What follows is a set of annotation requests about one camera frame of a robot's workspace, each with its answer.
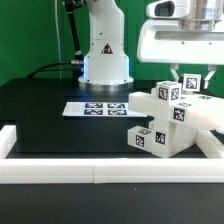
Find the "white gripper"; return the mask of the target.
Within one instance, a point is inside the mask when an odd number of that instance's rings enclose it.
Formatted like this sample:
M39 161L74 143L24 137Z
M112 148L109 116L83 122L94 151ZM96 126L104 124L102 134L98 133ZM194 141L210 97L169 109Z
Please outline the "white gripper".
M167 63L176 82L178 64L208 66L204 88L216 73L216 65L224 65L224 21L213 31L185 31L179 20L147 20L140 31L137 58L144 63Z

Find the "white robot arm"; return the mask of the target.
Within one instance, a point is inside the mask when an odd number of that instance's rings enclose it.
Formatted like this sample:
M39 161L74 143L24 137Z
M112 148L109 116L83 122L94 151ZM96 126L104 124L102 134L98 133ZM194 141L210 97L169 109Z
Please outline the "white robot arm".
M82 81L92 86L128 82L124 54L124 14L115 0L86 0L90 15L90 50ZM156 0L147 5L137 58L163 63L176 73L180 64L206 65L208 76L224 65L224 0Z

